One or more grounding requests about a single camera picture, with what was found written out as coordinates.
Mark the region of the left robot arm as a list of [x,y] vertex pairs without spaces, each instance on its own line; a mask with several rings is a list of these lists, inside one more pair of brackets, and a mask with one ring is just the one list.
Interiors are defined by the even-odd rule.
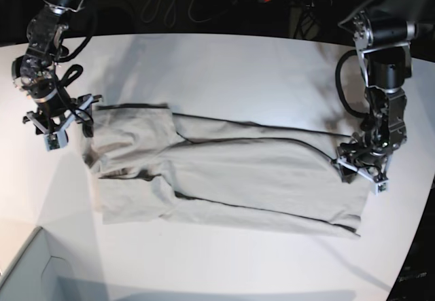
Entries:
[[[384,192],[392,155],[407,140],[407,97],[402,87],[412,75],[411,40],[417,29],[412,22],[368,10],[356,12],[349,21],[355,49],[339,59],[335,84],[345,110],[362,122],[351,140],[338,146],[335,164],[344,182],[360,175],[373,184],[375,192]],[[341,69],[352,56],[358,58],[365,84],[366,113],[350,106],[341,84]]]

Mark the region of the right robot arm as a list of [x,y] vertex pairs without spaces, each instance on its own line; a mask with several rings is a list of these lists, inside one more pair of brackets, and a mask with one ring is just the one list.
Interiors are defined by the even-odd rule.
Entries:
[[97,98],[87,95],[73,99],[67,92],[67,86],[82,74],[82,66],[72,65],[63,77],[57,76],[56,67],[73,60],[87,46],[96,31],[97,18],[92,18],[83,42],[70,52],[63,45],[70,15],[84,9],[89,0],[42,1],[44,7],[27,27],[26,52],[12,64],[14,85],[37,106],[22,121],[33,123],[36,134],[46,135],[49,141],[66,129],[67,120],[81,124],[84,136],[92,137],[92,104]]

